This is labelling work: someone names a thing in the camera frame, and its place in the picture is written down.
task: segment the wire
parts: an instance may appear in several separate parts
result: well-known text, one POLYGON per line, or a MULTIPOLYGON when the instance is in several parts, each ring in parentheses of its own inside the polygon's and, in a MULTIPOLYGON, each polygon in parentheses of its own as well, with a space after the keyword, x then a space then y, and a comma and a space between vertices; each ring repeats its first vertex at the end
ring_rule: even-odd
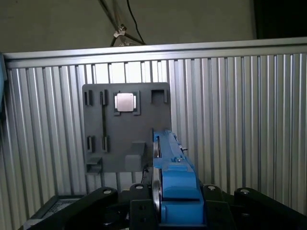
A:
POLYGON ((138 29, 138 24, 137 24, 137 22, 136 22, 136 20, 135 20, 135 18, 134 18, 134 16, 133 16, 133 13, 132 13, 132 11, 131 11, 129 0, 127 0, 127 5, 128 5, 129 12, 130 12, 130 14, 131 14, 131 17, 132 17, 132 19, 133 19, 133 21, 134 21, 136 32, 138 32, 138 35, 140 36, 140 39, 142 40, 142 42, 145 43, 144 40, 143 40, 143 38, 142 38, 142 36, 141 36, 141 34, 140 34, 140 31, 139 31, 139 29, 138 29))

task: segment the metal wall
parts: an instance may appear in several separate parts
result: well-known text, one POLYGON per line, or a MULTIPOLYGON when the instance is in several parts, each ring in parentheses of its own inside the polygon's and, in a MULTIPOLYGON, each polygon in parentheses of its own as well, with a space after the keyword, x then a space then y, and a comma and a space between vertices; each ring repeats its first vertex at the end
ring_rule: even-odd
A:
POLYGON ((252 187, 306 214, 306 53, 307 38, 6 54, 0 229, 54 194, 140 181, 85 176, 86 83, 169 82, 172 129, 204 183, 252 187))

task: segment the gray mounting plate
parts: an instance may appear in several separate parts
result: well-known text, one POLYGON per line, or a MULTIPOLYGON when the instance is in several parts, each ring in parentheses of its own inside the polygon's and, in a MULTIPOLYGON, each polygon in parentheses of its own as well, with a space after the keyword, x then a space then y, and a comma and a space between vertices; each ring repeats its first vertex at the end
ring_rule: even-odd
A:
POLYGON ((153 131, 171 128, 169 85, 86 84, 82 91, 87 174, 142 171, 152 162, 153 131))

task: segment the screw head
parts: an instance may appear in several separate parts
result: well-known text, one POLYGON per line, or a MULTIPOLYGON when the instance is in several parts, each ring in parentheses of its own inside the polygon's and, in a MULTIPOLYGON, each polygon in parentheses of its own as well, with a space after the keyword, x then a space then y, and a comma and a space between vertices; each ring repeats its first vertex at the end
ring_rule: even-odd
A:
POLYGON ((208 189, 210 189, 211 191, 213 191, 213 190, 215 189, 215 187, 212 186, 212 185, 210 185, 210 186, 208 186, 208 189))
POLYGON ((247 190, 247 189, 241 189, 240 192, 242 192, 245 195, 249 194, 249 190, 247 190))
POLYGON ((104 194, 110 194, 112 191, 110 190, 110 189, 106 189, 105 191, 104 191, 104 194))

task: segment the blue plastic part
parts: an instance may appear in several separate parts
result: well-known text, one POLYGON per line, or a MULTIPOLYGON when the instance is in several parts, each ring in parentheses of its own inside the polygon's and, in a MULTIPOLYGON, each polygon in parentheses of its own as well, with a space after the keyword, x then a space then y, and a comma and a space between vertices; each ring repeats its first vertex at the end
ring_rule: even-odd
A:
POLYGON ((0 112, 2 112, 2 99, 3 99, 3 88, 4 81, 7 79, 6 69, 4 66, 4 58, 3 55, 0 54, 0 112))
POLYGON ((189 158, 169 130, 154 133, 160 141, 161 158, 154 158, 155 168, 162 169, 161 223, 207 224, 199 179, 189 158))

